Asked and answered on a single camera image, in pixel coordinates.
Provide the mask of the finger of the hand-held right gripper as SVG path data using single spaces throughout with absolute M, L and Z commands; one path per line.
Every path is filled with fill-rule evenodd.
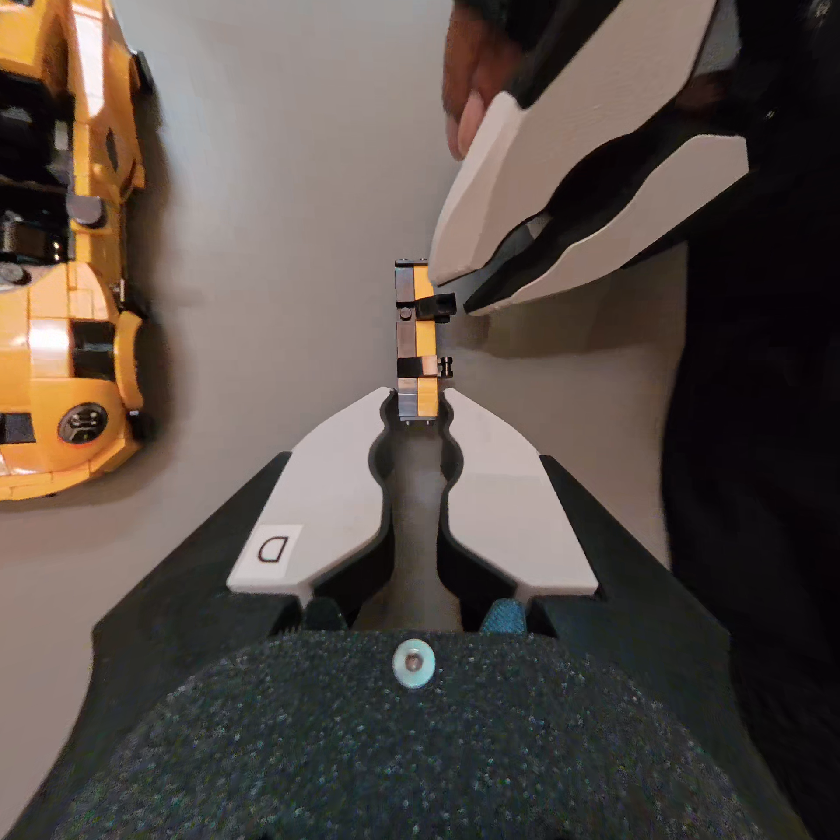
M 484 314 L 548 298 L 631 263 L 749 173 L 730 127 L 667 106 L 577 164 L 543 211 L 532 243 L 465 302 Z
M 486 265 L 590 153 L 684 87 L 713 1 L 560 2 L 522 74 L 489 105 L 435 228 L 437 287 Z

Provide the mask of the black and yellow lego strip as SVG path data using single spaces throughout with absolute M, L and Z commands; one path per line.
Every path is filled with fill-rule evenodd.
M 456 314 L 456 296 L 435 290 L 424 259 L 397 259 L 394 282 L 397 414 L 403 424 L 430 425 L 442 382 L 453 377 L 452 358 L 438 352 L 438 327 Z

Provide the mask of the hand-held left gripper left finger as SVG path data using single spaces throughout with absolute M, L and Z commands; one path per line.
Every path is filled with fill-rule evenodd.
M 226 585 L 305 608 L 333 600 L 348 623 L 392 578 L 395 535 L 386 486 L 387 387 L 314 428 L 292 449 Z

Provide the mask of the yellow lego car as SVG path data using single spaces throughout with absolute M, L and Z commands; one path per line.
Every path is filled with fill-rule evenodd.
M 1 2 L 1 500 L 107 475 L 141 447 L 127 215 L 153 82 L 109 1 Z

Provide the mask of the person's right hand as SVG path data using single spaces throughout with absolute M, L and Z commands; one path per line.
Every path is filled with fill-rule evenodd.
M 442 104 L 448 150 L 465 159 L 489 105 L 522 63 L 523 51 L 503 28 L 465 2 L 453 2 L 445 37 Z

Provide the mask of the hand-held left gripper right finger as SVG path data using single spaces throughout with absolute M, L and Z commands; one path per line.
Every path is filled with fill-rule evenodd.
M 538 450 L 454 388 L 442 394 L 437 576 L 463 615 L 494 602 L 591 597 L 598 580 Z

